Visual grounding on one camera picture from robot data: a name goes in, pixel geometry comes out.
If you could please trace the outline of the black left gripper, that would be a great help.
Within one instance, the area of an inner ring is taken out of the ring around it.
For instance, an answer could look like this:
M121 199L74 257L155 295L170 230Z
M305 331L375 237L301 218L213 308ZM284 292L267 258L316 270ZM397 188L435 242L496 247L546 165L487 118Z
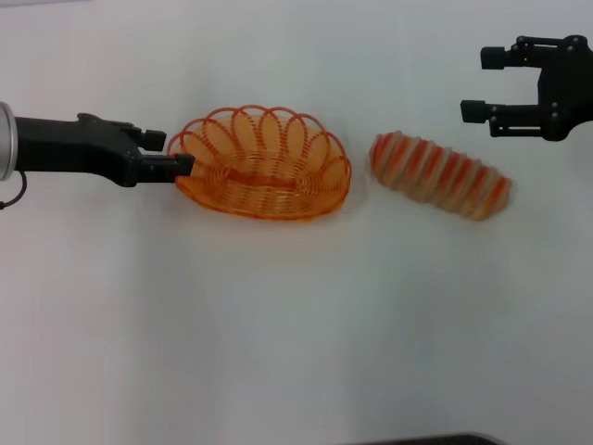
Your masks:
M17 117L16 124L19 171L89 173L134 187L172 184L189 176L195 164L195 157L187 154L141 157L138 147L162 151L166 134L128 122L80 113L76 121Z

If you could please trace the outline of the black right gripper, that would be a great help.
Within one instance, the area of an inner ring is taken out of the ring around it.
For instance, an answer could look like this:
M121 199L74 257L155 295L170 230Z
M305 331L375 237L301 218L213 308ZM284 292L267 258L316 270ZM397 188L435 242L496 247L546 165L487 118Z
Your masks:
M538 105L462 100L466 123L487 123L492 137L543 137L559 142L576 126L593 122L593 50L583 35L544 38L520 35L506 49L485 46L483 70L539 68Z

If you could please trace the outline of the orange plastic woven basket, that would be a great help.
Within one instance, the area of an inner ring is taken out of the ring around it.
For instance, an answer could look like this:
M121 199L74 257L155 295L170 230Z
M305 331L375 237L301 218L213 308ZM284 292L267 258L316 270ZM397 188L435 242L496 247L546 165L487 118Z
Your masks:
M176 186L200 206L270 221L306 221L338 211L352 167L332 133L290 108L218 108L189 121L168 145L191 155Z

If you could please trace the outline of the long orange striped bread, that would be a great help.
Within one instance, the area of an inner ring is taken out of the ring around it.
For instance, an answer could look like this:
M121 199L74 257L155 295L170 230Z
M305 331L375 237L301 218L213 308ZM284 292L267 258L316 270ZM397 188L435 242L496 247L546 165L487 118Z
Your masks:
M369 162L381 185L465 219L492 218L511 201L512 180L497 168L401 131L378 134Z

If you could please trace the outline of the dark rounded robot base edge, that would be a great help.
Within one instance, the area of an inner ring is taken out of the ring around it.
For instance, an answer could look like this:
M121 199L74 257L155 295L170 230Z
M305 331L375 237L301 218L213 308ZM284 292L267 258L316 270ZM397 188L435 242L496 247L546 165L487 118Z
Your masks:
M499 440L477 433L445 434L406 439L368 442L363 445L504 445Z

